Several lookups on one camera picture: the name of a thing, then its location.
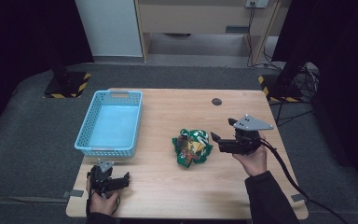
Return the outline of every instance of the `gray carpet floor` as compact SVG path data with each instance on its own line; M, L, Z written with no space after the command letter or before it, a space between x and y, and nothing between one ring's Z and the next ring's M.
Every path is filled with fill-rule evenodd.
M95 91L111 87L260 90L257 77L273 73L251 68L112 64L80 64L69 69L91 73L79 98L43 98L52 77L49 71L23 80L13 91L0 118L0 199L61 199L64 191L72 189L83 158L74 142ZM271 103L270 108L277 116L279 106ZM284 104L281 118L310 110L309 104ZM299 186L349 223L358 224L356 171L338 165L312 113L285 123L287 120L279 121L279 130ZM301 223L341 223L318 206L310 203L308 208L310 216ZM68 217L65 209L66 203L0 200L0 223L85 222L84 218Z

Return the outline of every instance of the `human hand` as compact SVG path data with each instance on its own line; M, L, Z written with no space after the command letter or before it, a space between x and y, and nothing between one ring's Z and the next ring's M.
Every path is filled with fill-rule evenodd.
M266 136L264 134L261 132L258 133L260 134L260 138L266 140ZM249 176L261 175L267 171L267 150L263 145L261 145L249 156L232 154L232 157L241 163L246 174Z
M91 202L89 204L89 211L91 213L102 213L108 216L112 216L112 214L116 211L117 205L117 198L120 195L120 190L115 190L109 192L108 199L101 197L95 191L90 191L90 177L87 179L87 186L86 190L91 194Z

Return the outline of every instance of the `black curtain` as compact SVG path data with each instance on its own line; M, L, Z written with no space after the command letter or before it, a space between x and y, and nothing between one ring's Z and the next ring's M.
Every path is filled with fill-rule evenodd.
M0 115L16 86L52 60L93 62L75 1L0 1Z
M317 2L292 1L273 61L289 59ZM321 74L315 112L330 147L358 171L358 1L323 2L317 33L308 39L311 48L304 49L305 61L314 63Z

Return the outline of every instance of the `person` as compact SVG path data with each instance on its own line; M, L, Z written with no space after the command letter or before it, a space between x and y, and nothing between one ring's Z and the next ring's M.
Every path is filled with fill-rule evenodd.
M261 138L266 139L264 134L259 133ZM267 153L266 148L260 146L249 156L232 154L249 176L245 179L245 186L249 195L252 221L254 224L298 224L292 206L267 169ZM87 191L89 194L92 193L89 180ZM108 199L93 193L90 198L87 224L115 223L112 213L117 209L119 193L119 191L113 192Z

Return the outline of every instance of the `green plastic packaging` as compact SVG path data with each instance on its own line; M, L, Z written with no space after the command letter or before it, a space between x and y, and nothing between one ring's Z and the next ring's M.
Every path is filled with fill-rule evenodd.
M209 136L203 130L182 129L180 135L172 139L177 155L177 163L188 168L191 162L203 163L211 154Z

